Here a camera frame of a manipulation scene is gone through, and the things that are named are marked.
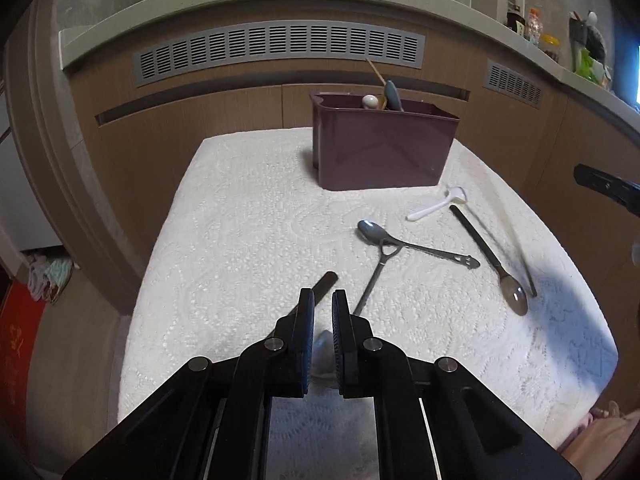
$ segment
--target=brown plastic container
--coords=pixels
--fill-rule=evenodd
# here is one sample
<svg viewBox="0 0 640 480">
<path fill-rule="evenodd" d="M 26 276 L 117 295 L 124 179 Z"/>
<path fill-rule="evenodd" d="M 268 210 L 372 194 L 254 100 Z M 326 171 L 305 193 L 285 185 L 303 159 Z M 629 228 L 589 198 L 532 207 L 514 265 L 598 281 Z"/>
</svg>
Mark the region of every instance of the brown plastic container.
<svg viewBox="0 0 640 480">
<path fill-rule="evenodd" d="M 365 110 L 361 95 L 319 93 L 313 165 L 331 191 L 436 186 L 460 119 L 421 101 L 404 112 Z"/>
</svg>

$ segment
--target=plastic bottle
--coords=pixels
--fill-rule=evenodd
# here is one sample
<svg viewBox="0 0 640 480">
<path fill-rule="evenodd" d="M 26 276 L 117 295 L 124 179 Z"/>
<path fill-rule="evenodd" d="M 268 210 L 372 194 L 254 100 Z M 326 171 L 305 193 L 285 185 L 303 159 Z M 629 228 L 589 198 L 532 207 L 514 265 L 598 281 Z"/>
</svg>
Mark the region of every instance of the plastic bottle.
<svg viewBox="0 0 640 480">
<path fill-rule="evenodd" d="M 538 44 L 542 34 L 542 20 L 540 20 L 540 12 L 531 7 L 527 17 L 527 39 L 534 45 Z"/>
</svg>

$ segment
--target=floor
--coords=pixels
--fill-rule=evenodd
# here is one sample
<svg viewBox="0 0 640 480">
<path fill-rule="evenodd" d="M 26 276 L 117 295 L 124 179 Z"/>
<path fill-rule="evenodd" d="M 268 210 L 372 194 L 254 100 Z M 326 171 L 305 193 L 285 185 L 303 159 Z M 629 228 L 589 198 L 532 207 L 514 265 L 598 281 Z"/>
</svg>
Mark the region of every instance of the floor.
<svg viewBox="0 0 640 480">
<path fill-rule="evenodd" d="M 79 269 L 46 306 L 27 389 L 27 440 L 37 468 L 65 472 L 116 424 L 129 321 Z"/>
</svg>

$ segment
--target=metal spoon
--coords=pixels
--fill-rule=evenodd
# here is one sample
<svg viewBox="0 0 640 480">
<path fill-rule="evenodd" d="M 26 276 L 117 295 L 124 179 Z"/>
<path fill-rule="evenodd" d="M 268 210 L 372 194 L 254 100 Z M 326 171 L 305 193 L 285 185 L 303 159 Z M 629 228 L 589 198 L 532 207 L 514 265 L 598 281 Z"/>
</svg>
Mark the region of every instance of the metal spoon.
<svg viewBox="0 0 640 480">
<path fill-rule="evenodd" d="M 489 263 L 492 264 L 494 269 L 498 272 L 498 276 L 500 277 L 500 290 L 502 291 L 502 295 L 504 296 L 507 304 L 516 314 L 518 314 L 518 316 L 524 316 L 527 313 L 529 306 L 527 304 L 527 295 L 524 293 L 522 285 L 520 285 L 518 280 L 502 268 L 500 260 L 498 260 L 486 242 L 482 240 L 480 233 L 478 233 L 476 228 L 471 225 L 471 222 L 466 219 L 462 214 L 462 211 L 454 205 L 450 206 L 449 209 L 451 209 L 456 218 L 460 220 L 460 223 L 464 226 L 466 232 L 471 235 L 474 242 L 478 244 L 478 247 L 480 247 L 480 250 L 484 253 L 484 256 L 486 256 L 486 259 L 489 260 Z"/>
<path fill-rule="evenodd" d="M 390 252 L 389 254 L 385 254 L 385 250 L 384 250 L 385 245 L 392 245 L 396 249 Z M 396 256 L 396 254 L 398 254 L 402 250 L 402 248 L 404 247 L 404 244 L 402 242 L 397 244 L 388 238 L 382 238 L 380 240 L 380 243 L 378 244 L 378 247 L 380 248 L 380 259 L 378 260 L 376 270 L 373 271 L 373 274 L 371 275 L 369 283 L 367 283 L 367 286 L 364 289 L 364 292 L 362 293 L 362 297 L 360 298 L 360 301 L 358 302 L 358 304 L 356 305 L 356 308 L 353 311 L 354 316 L 360 315 L 360 313 L 362 312 L 362 309 L 364 308 L 364 304 L 367 303 L 367 300 L 371 295 L 373 286 L 376 285 L 376 281 L 380 277 L 380 272 L 382 272 L 382 269 L 385 268 L 385 264 L 389 261 L 389 259 Z"/>
<path fill-rule="evenodd" d="M 416 249 L 417 251 L 431 254 L 432 256 L 436 256 L 437 258 L 442 258 L 444 260 L 449 260 L 450 262 L 464 265 L 468 269 L 477 269 L 478 267 L 480 267 L 480 262 L 475 258 L 472 258 L 471 256 L 463 256 L 462 254 L 456 253 L 447 253 L 447 251 L 439 251 L 437 249 L 422 247 L 420 245 L 409 244 L 407 242 L 403 242 L 402 240 L 398 240 L 397 238 L 393 238 L 382 227 L 380 227 L 375 222 L 372 222 L 371 220 L 360 220 L 358 222 L 358 231 L 360 231 L 362 236 L 364 236 L 372 244 L 379 245 L 380 240 L 388 240 L 388 245 L 402 244 L 405 247 L 410 247 L 412 249 Z"/>
</svg>

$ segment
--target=textured white cloth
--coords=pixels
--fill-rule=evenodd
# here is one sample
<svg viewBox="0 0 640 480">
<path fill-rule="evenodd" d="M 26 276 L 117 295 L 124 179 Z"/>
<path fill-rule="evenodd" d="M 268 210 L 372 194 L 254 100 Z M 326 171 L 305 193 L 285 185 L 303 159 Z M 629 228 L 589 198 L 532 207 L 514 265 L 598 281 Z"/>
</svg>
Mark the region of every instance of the textured white cloth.
<svg viewBox="0 0 640 480">
<path fill-rule="evenodd" d="M 327 270 L 338 273 L 353 309 L 378 260 L 378 248 L 354 231 L 370 219 L 402 240 L 481 262 L 468 270 L 405 248 L 364 308 L 373 333 L 409 356 L 456 358 L 552 446 L 560 444 L 606 386 L 618 355 L 589 287 L 535 213 L 454 141 L 441 184 L 466 190 L 462 211 L 527 291 L 519 254 L 532 273 L 538 297 L 519 317 L 448 209 L 404 220 L 442 189 L 330 192 L 316 183 L 310 160 L 310 128 L 204 140 L 140 289 L 119 419 L 192 356 L 226 359 L 265 337 L 300 288 Z M 316 308 L 316 334 L 331 329 L 330 310 L 328 295 Z M 269 479 L 368 479 L 377 468 L 371 399 L 343 400 L 314 385 L 305 399 L 275 400 Z"/>
</svg>

